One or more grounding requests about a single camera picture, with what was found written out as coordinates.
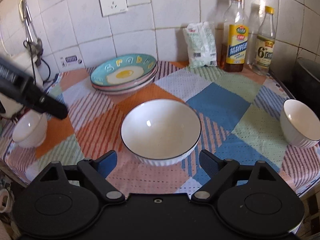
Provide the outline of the cooking wine bottle yellow label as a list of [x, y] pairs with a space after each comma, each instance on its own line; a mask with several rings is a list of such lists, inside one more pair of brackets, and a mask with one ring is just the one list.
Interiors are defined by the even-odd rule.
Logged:
[[242, 0], [231, 0], [223, 16], [220, 68], [225, 72], [242, 72], [248, 45], [248, 18]]

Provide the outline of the white plate with sun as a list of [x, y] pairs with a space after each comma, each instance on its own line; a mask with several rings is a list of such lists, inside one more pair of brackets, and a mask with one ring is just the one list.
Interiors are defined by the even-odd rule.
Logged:
[[111, 91], [111, 90], [107, 90], [107, 89], [102, 89], [102, 88], [98, 88], [95, 85], [92, 85], [92, 87], [98, 91], [101, 91], [107, 95], [122, 95], [122, 94], [127, 94], [127, 93], [131, 93], [131, 92], [135, 92], [140, 90], [141, 88], [151, 84], [154, 79], [155, 79], [155, 75], [150, 77], [148, 80], [144, 81], [143, 83], [135, 86], [135, 87], [131, 87], [131, 88], [127, 88], [127, 89], [122, 89], [122, 90], [115, 90], [115, 91]]

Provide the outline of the small white bowl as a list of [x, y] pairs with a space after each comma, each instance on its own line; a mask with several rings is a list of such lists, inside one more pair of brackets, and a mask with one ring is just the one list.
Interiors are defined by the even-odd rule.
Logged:
[[319, 143], [319, 118], [304, 103], [287, 99], [280, 113], [280, 126], [287, 142], [298, 148], [311, 148]]
[[22, 148], [39, 147], [46, 139], [47, 126], [45, 114], [30, 110], [16, 124], [12, 139]]

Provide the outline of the black wok with glass lid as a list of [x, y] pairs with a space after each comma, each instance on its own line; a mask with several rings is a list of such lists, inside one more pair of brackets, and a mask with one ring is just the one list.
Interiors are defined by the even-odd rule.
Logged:
[[319, 63], [299, 57], [293, 70], [300, 100], [307, 105], [319, 102]]

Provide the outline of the white wall socket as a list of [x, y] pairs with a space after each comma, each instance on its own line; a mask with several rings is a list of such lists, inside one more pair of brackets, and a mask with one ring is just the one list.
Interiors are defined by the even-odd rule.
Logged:
[[103, 17], [127, 12], [126, 0], [99, 0]]

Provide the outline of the large white bowl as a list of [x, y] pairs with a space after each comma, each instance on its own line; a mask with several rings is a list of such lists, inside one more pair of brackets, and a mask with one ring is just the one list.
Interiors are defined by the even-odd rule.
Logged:
[[170, 166], [188, 157], [200, 140], [201, 120], [187, 104], [170, 99], [144, 102], [125, 116], [120, 136], [141, 162]]

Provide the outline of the hanging metal ladle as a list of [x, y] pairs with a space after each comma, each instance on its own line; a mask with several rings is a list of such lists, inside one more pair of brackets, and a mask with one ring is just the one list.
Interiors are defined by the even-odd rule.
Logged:
[[18, 10], [20, 19], [24, 24], [26, 40], [24, 46], [29, 50], [29, 53], [35, 58], [35, 65], [39, 67], [41, 65], [41, 57], [43, 54], [42, 40], [38, 37], [35, 27], [33, 25], [33, 19], [28, 7], [27, 0], [20, 0], [18, 4]]

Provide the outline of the teal fried egg plate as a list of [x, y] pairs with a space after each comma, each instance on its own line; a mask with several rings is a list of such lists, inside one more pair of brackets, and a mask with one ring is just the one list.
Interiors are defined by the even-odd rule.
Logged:
[[102, 87], [122, 85], [150, 74], [156, 59], [147, 54], [127, 54], [99, 65], [91, 74], [91, 83]]

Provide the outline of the white wall label sticker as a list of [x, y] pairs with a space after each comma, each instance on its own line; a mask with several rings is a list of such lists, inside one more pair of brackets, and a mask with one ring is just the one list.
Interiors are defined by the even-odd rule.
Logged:
[[62, 68], [67, 68], [75, 64], [82, 64], [82, 59], [77, 57], [76, 55], [60, 57], [60, 61]]

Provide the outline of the white bunny carrot plate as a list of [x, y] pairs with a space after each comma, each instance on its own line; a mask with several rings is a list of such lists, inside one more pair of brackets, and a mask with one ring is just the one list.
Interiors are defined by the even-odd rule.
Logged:
[[99, 74], [95, 70], [91, 74], [91, 85], [111, 91], [127, 89], [135, 87], [156, 75], [157, 70], [157, 66], [153, 66], [150, 69], [144, 69], [139, 66], [127, 66], [121, 67], [109, 74]]

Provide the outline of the white vinegar bottle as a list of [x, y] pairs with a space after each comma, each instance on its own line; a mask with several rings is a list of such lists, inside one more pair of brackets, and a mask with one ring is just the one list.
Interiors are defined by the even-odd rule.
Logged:
[[270, 68], [276, 31], [273, 22], [274, 8], [265, 6], [265, 16], [259, 27], [256, 43], [255, 56], [252, 64], [252, 70], [256, 74], [265, 76]]

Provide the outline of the patchwork tablecloth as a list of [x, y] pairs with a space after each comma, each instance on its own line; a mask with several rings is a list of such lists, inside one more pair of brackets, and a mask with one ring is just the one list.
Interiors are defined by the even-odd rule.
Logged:
[[[157, 65], [152, 84], [121, 96], [95, 90], [91, 69], [60, 74], [49, 92], [69, 107], [68, 118], [49, 118], [46, 140], [30, 149], [13, 142], [14, 123], [2, 120], [1, 163], [21, 182], [29, 183], [51, 161], [73, 165], [115, 150], [118, 163], [107, 179], [122, 193], [192, 194], [209, 179], [199, 163], [199, 153], [206, 149], [244, 165], [264, 160], [298, 195], [319, 182], [319, 147], [300, 149], [287, 144], [279, 117], [288, 96], [271, 76], [255, 75], [248, 69], [236, 74], [219, 68], [191, 69], [177, 62], [160, 61]], [[121, 140], [125, 116], [153, 99], [183, 101], [201, 120], [197, 146], [172, 166], [141, 163]]]

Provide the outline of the white salt bag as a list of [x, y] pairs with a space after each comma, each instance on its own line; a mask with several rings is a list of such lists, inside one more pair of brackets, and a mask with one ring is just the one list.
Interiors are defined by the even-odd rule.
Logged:
[[190, 68], [216, 67], [214, 26], [209, 22], [190, 23], [183, 29]]

